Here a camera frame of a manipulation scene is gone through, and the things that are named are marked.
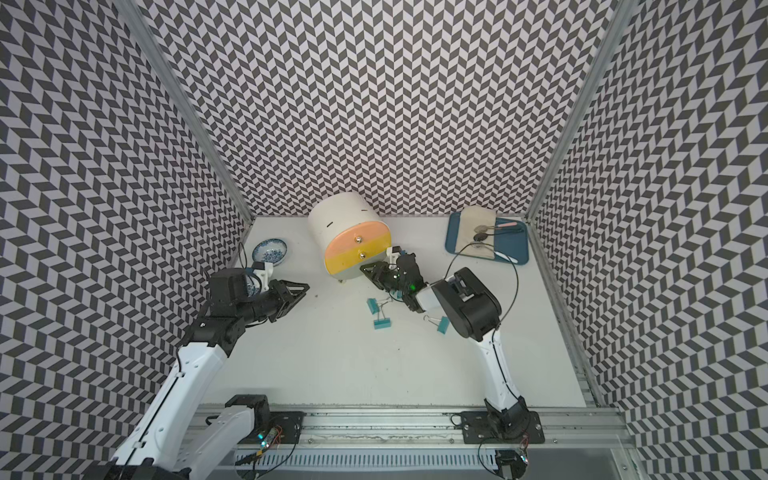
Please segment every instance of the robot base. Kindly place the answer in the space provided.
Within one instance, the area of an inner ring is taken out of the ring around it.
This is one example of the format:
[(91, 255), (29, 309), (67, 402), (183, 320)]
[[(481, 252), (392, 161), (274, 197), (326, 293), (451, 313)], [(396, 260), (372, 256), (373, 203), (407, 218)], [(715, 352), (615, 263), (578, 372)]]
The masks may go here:
[[(496, 443), (520, 443), (523, 440), (524, 433), (528, 433), (528, 444), (544, 443), (544, 429), (541, 427), (538, 413), (528, 412), (528, 414), (530, 415), (526, 422), (528, 427), (521, 430), (517, 438), (497, 439)], [(496, 438), (488, 421), (488, 411), (475, 410), (461, 412), (459, 415), (462, 417), (462, 434), (464, 434), (465, 444), (477, 445), (483, 441), (487, 442), (488, 439)]]
[[(272, 412), (269, 428), (277, 427), (283, 429), (283, 435), (280, 443), (290, 445), (299, 443), (301, 436), (301, 427), (304, 422), (304, 412)], [(240, 440), (240, 445), (257, 445), (261, 443), (258, 434), (262, 431), (253, 430), (247, 437)]]

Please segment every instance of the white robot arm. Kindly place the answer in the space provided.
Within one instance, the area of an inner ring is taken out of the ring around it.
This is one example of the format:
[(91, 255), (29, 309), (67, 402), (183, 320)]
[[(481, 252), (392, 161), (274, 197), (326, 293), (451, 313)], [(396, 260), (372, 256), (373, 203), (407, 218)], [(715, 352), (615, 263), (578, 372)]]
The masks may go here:
[(360, 270), (381, 290), (402, 292), (402, 301), (410, 310), (441, 307), (459, 335), (477, 342), (490, 430), (497, 439), (521, 439), (534, 417), (509, 375), (498, 331), (502, 308), (496, 297), (469, 268), (428, 285), (414, 253), (392, 247), (388, 255), (387, 261), (368, 263)]
[(248, 326), (274, 322), (287, 314), (310, 288), (272, 280), (268, 289), (248, 296), (247, 275), (258, 272), (225, 269), (211, 277), (211, 301), (187, 327), (177, 361), (149, 409), (112, 460), (89, 466), (84, 480), (204, 480), (241, 439), (251, 432), (266, 434), (270, 420), (266, 396), (239, 395), (179, 452), (203, 394), (237, 339)]

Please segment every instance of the black and white pattern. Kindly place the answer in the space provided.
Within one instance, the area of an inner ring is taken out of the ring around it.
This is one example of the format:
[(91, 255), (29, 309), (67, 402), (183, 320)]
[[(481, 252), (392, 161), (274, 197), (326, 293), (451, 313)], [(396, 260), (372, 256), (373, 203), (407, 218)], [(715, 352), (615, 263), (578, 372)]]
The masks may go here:
[(615, 0), (139, 0), (257, 215), (530, 203)]
[(141, 417), (243, 221), (105, 0), (3, 0), (0, 40), (0, 477), (68, 475)]
[(655, 478), (768, 478), (766, 17), (640, 5), (538, 218)]

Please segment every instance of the wire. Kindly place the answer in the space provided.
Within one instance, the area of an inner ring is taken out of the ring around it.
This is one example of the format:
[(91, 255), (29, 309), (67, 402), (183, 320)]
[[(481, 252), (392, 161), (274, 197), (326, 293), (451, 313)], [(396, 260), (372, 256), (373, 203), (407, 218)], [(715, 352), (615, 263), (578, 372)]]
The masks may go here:
[[(246, 267), (246, 263), (248, 263), (248, 254), (245, 253), (245, 239), (244, 238), (239, 242), (237, 250), (238, 250), (237, 251), (237, 259), (243, 261), (242, 265), (243, 265), (243, 268), (245, 268)], [(240, 259), (240, 250), (243, 251), (243, 258), (242, 259)]]
[(448, 278), (448, 272), (451, 271), (451, 267), (453, 266), (453, 263), (456, 261), (458, 256), (461, 255), (464, 250), (466, 250), (467, 247), (469, 247), (470, 245), (477, 245), (479, 243), (480, 242), (471, 242), (464, 245), (464, 247), (461, 250), (459, 250), (456, 255), (453, 256), (453, 260), (451, 260), (451, 263), (448, 264), (448, 268), (445, 269), (445, 275), (442, 276), (442, 279), (445, 280), (446, 278)]
[(268, 318), (265, 318), (265, 319), (261, 320), (260, 322), (249, 323), (248, 325), (245, 325), (245, 327), (246, 327), (247, 329), (249, 329), (249, 328), (250, 328), (250, 327), (252, 327), (252, 326), (259, 326), (259, 325), (263, 325), (263, 324), (264, 324), (264, 323), (266, 323), (268, 320), (269, 320)]
[(515, 306), (515, 301), (518, 299), (518, 292), (520, 291), (520, 276), (518, 275), (518, 268), (515, 266), (515, 262), (509, 262), (510, 265), (512, 265), (512, 268), (515, 269), (515, 295), (512, 297), (512, 303), (509, 304), (509, 308), (507, 308), (507, 311), (504, 312), (504, 316), (498, 321), (498, 325), (501, 326), (502, 322), (505, 318), (507, 318), (507, 315), (509, 315), (509, 311), (512, 310), (512, 307)]
[(179, 349), (176, 349), (176, 361), (179, 362), (179, 373), (183, 374), (184, 372), (181, 371), (181, 356), (179, 355)]
[(509, 384), (507, 383), (507, 377), (504, 376), (504, 369), (502, 368), (502, 362), (498, 359), (498, 353), (496, 352), (496, 344), (493, 343), (493, 337), (496, 336), (496, 332), (498, 332), (498, 327), (493, 331), (491, 334), (491, 346), (493, 347), (493, 354), (496, 356), (496, 363), (498, 364), (498, 371), (502, 373), (502, 379), (504, 380), (504, 386), (507, 387), (507, 390), (509, 391), (509, 394), (515, 397), (515, 400), (520, 401), (520, 397), (512, 393), (512, 389), (509, 388)]
[(528, 442), (530, 441), (531, 436), (528, 434), (528, 432), (523, 432), (523, 441), (520, 442), (520, 448), (523, 451), (523, 455), (528, 457)]
[(498, 439), (494, 439), (493, 437), (488, 437), (487, 439), (483, 439), (480, 441), (480, 445), (478, 445), (478, 462), (480, 462), (480, 465), (482, 465), (482, 467), (485, 468), (486, 472), (496, 476), (496, 473), (493, 470), (485, 466), (485, 463), (482, 461), (482, 458), (480, 457), (480, 448), (484, 443), (486, 443), (489, 440), (498, 440)]
[(272, 441), (273, 444), (270, 445), (270, 448), (273, 446), (277, 448), (281, 443), (283, 443), (283, 427), (280, 425), (275, 425), (275, 428), (277, 429), (277, 435), (275, 435), (275, 439)]
[[(272, 468), (270, 468), (269, 470), (267, 470), (266, 472), (264, 472), (262, 475), (259, 475), (259, 478), (262, 478), (263, 476), (265, 476), (265, 475), (266, 475), (266, 474), (268, 474), (269, 472), (272, 472), (272, 471), (274, 471), (274, 469), (275, 469), (275, 468), (277, 468), (277, 467), (281, 466), (283, 463), (285, 463), (285, 462), (288, 462), (288, 458), (290, 458), (290, 457), (291, 457), (291, 455), (293, 455), (293, 451), (294, 451), (294, 450), (296, 450), (296, 445), (298, 445), (298, 444), (296, 444), (296, 443), (294, 443), (294, 444), (293, 444), (293, 448), (292, 448), (292, 449), (290, 449), (290, 453), (288, 454), (288, 456), (287, 456), (286, 458), (284, 458), (284, 459), (283, 459), (283, 461), (282, 461), (282, 462), (280, 462), (280, 463), (278, 463), (277, 465), (273, 466)], [(253, 463), (253, 469), (254, 469), (254, 470), (256, 469), (256, 462), (254, 462), (254, 463)]]

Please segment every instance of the black cable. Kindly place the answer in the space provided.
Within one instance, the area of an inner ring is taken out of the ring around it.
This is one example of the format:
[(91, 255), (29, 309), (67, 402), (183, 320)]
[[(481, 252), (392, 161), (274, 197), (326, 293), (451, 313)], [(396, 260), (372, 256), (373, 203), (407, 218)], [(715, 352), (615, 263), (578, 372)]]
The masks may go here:
[(509, 308), (507, 308), (507, 311), (504, 312), (504, 316), (502, 316), (498, 321), (499, 326), (501, 326), (504, 319), (507, 318), (507, 315), (509, 315), (509, 311), (512, 310), (512, 307), (515, 305), (515, 301), (518, 299), (518, 292), (520, 291), (520, 276), (518, 275), (518, 268), (515, 266), (515, 262), (509, 262), (509, 264), (512, 265), (512, 268), (515, 270), (515, 296), (512, 297), (512, 303), (509, 304)]
[(245, 268), (246, 265), (248, 264), (248, 254), (245, 253), (245, 245), (244, 244), (245, 244), (245, 239), (242, 239), (240, 241), (240, 243), (238, 244), (238, 249), (237, 249), (238, 250), (237, 251), (237, 259), (238, 260), (240, 260), (240, 250), (243, 251), (243, 259), (242, 259), (243, 260), (243, 268)]
[(179, 349), (176, 349), (176, 361), (179, 362), (179, 373), (184, 373), (181, 371), (181, 356), (179, 356)]
[(462, 252), (464, 250), (466, 250), (466, 248), (469, 247), (470, 245), (488, 245), (488, 244), (487, 243), (482, 243), (482, 242), (471, 242), (471, 243), (467, 243), (466, 245), (464, 245), (464, 247), (461, 250), (459, 250), (456, 255), (453, 256), (453, 260), (451, 260), (451, 263), (448, 264), (448, 268), (445, 269), (445, 275), (442, 276), (443, 280), (448, 278), (448, 273), (451, 271), (451, 267), (453, 266), (453, 263), (456, 261), (458, 256), (461, 255)]
[(266, 318), (266, 319), (263, 319), (263, 320), (262, 320), (262, 321), (260, 321), (260, 322), (254, 322), (254, 323), (250, 323), (250, 324), (248, 324), (248, 325), (245, 325), (245, 327), (246, 327), (247, 329), (249, 329), (249, 328), (250, 328), (250, 327), (252, 327), (252, 326), (259, 326), (259, 325), (263, 325), (263, 324), (264, 324), (264, 323), (266, 323), (267, 321), (269, 321), (269, 319), (268, 319), (268, 318)]
[[(264, 472), (262, 475), (259, 475), (259, 478), (262, 478), (262, 477), (263, 477), (263, 476), (265, 476), (267, 473), (269, 473), (269, 472), (272, 472), (272, 471), (273, 471), (275, 468), (277, 468), (277, 467), (281, 466), (283, 463), (285, 463), (285, 462), (288, 462), (288, 458), (290, 458), (290, 456), (291, 456), (291, 455), (293, 455), (293, 451), (294, 451), (294, 450), (296, 450), (296, 445), (298, 445), (298, 444), (297, 444), (297, 443), (294, 443), (294, 444), (293, 444), (293, 448), (292, 448), (292, 449), (290, 449), (290, 453), (288, 454), (288, 456), (287, 456), (286, 458), (284, 458), (284, 459), (283, 459), (283, 461), (282, 461), (282, 462), (280, 462), (280, 463), (278, 463), (277, 465), (273, 466), (272, 468), (270, 468), (269, 470), (267, 470), (266, 472)], [(254, 469), (256, 468), (256, 462), (254, 462), (254, 463), (253, 463), (253, 468), (254, 468)]]
[(496, 473), (493, 470), (491, 470), (490, 468), (486, 467), (485, 463), (482, 461), (482, 458), (480, 458), (480, 448), (482, 447), (482, 444), (486, 443), (488, 440), (498, 440), (498, 439), (494, 439), (492, 437), (488, 437), (487, 439), (483, 439), (483, 440), (480, 441), (480, 445), (478, 445), (478, 462), (480, 462), (480, 465), (482, 465), (482, 467), (485, 468), (486, 472), (490, 473), (491, 475), (496, 476)]
[(498, 371), (502, 373), (502, 379), (504, 380), (504, 386), (507, 387), (507, 390), (509, 391), (509, 394), (515, 397), (515, 400), (520, 401), (520, 397), (512, 393), (512, 389), (509, 388), (509, 384), (507, 383), (507, 377), (504, 376), (504, 369), (502, 368), (502, 362), (498, 359), (498, 353), (496, 352), (496, 344), (493, 343), (493, 337), (496, 336), (496, 332), (498, 332), (498, 328), (496, 328), (493, 333), (491, 334), (491, 346), (493, 347), (493, 354), (496, 355), (496, 363), (498, 364)]

